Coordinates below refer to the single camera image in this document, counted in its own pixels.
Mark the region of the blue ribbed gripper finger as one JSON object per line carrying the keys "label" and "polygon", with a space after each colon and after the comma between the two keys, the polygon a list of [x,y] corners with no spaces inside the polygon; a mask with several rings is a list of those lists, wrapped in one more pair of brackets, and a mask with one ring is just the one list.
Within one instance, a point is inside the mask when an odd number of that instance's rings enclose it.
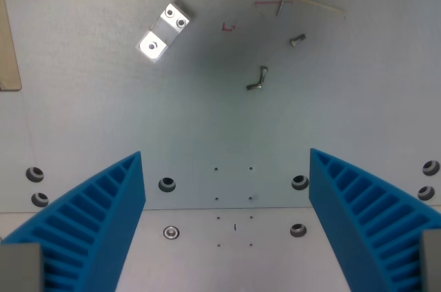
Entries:
{"label": "blue ribbed gripper finger", "polygon": [[317,149],[309,200],[351,291],[421,291],[420,241],[440,213],[394,185]]}
{"label": "blue ribbed gripper finger", "polygon": [[66,192],[2,244],[40,245],[44,291],[115,291],[145,200],[135,152]]}

